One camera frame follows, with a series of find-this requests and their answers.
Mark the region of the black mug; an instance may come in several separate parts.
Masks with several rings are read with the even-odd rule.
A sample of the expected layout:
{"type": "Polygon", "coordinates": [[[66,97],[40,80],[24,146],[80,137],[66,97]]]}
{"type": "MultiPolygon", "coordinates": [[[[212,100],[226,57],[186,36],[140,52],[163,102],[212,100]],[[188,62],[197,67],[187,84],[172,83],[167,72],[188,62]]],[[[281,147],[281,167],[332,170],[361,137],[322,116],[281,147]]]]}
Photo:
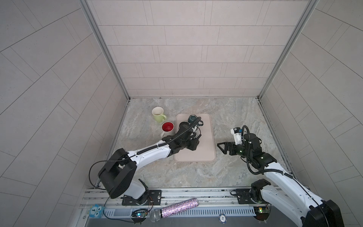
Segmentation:
{"type": "Polygon", "coordinates": [[[179,124],[179,130],[185,130],[185,129],[188,129],[189,128],[189,123],[188,122],[181,122],[180,124],[179,124]]]}

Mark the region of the white mug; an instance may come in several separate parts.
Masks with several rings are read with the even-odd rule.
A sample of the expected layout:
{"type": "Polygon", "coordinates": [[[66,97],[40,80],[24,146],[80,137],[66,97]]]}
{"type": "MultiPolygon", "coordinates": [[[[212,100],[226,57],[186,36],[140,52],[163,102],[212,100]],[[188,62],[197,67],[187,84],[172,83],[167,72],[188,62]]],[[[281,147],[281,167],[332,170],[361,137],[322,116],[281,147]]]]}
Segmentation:
{"type": "Polygon", "coordinates": [[[173,135],[175,135],[175,125],[172,122],[164,122],[162,124],[161,138],[173,135]]]}

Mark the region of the dark green faceted mug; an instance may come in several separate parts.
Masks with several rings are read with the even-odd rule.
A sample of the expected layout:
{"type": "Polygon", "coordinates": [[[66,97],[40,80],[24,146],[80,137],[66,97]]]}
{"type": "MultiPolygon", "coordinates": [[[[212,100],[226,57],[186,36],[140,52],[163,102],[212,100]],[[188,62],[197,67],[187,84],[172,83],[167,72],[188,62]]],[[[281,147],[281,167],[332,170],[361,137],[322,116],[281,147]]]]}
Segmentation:
{"type": "MultiPolygon", "coordinates": [[[[188,123],[189,124],[193,123],[194,121],[196,121],[197,118],[198,117],[196,115],[193,115],[193,114],[190,115],[189,118],[188,118],[188,123]]],[[[197,124],[196,124],[196,126],[203,126],[203,125],[204,125],[204,123],[203,123],[202,120],[198,121],[197,124]]]]}

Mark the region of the light green mug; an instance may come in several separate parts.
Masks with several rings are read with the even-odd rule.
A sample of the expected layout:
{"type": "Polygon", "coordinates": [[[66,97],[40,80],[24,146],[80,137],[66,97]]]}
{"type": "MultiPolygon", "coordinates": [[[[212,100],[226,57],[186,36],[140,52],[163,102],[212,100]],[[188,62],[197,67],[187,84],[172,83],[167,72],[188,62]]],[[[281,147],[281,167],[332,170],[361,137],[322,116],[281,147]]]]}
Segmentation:
{"type": "Polygon", "coordinates": [[[153,117],[156,122],[162,123],[167,119],[167,116],[164,114],[164,109],[162,107],[155,107],[152,110],[153,117]]]}

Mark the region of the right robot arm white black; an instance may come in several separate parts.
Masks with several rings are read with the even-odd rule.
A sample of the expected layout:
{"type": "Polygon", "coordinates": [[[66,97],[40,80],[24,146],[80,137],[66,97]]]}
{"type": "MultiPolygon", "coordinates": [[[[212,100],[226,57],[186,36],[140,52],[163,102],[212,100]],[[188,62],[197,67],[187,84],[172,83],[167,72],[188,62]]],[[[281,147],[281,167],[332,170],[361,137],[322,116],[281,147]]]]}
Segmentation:
{"type": "Polygon", "coordinates": [[[251,184],[251,200],[267,202],[290,218],[298,227],[342,227],[344,221],[339,206],[324,200],[303,186],[270,154],[262,151],[261,139],[255,134],[240,132],[234,142],[218,143],[217,147],[230,156],[246,159],[249,171],[263,174],[265,179],[251,184]]]}

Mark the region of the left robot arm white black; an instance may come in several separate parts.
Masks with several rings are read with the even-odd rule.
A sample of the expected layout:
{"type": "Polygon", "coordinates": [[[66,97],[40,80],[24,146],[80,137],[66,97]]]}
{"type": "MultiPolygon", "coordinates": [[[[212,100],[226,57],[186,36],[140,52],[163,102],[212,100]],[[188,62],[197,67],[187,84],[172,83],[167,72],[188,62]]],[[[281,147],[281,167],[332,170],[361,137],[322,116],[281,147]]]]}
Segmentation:
{"type": "Polygon", "coordinates": [[[179,130],[177,134],[166,136],[143,150],[126,152],[121,148],[105,162],[98,173],[98,178],[110,198],[115,199],[124,195],[143,204],[149,197],[149,189],[142,180],[134,180],[136,171],[159,159],[168,158],[182,149],[195,151],[200,137],[200,130],[189,129],[186,132],[179,130]]]}

